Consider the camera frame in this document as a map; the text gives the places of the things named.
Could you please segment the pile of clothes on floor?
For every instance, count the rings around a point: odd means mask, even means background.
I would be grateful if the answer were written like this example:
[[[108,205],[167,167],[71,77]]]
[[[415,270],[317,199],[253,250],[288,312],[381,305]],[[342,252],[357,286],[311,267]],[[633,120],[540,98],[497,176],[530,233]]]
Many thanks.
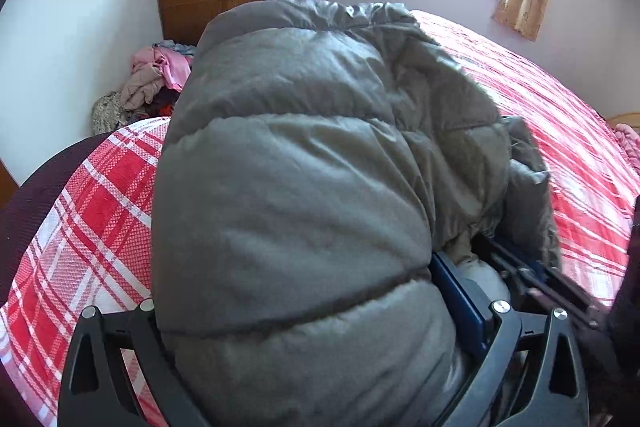
[[[146,118],[170,117],[191,75],[195,46],[163,40],[132,56],[129,78],[94,103],[94,135],[113,132]]]

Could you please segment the grey puffer jacket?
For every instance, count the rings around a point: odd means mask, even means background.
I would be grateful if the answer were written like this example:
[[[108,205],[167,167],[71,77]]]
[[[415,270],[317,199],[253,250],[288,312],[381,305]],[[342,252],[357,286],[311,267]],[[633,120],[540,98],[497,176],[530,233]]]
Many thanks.
[[[463,385],[428,267],[502,232],[561,260],[524,121],[400,4],[272,0],[206,27],[157,164],[156,321],[218,426],[429,426]]]

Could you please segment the pink plaid pillow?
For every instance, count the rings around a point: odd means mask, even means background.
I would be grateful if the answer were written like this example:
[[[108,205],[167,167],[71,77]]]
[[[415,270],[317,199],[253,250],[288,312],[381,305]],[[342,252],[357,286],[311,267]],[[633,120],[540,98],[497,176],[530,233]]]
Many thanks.
[[[613,131],[618,144],[627,155],[629,164],[640,174],[640,135],[628,124],[616,124]]]

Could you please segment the red white plaid bedsheet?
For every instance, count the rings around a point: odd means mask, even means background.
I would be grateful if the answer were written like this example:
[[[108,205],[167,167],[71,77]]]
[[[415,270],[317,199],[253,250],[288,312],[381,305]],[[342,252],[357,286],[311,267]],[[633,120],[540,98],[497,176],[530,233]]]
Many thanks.
[[[526,58],[442,17],[417,12],[494,99],[522,117],[551,173],[562,271],[610,305],[622,285],[639,177],[606,121]],[[152,181],[165,117],[67,147],[1,213],[1,421],[52,426],[82,306],[119,311],[151,282]]]

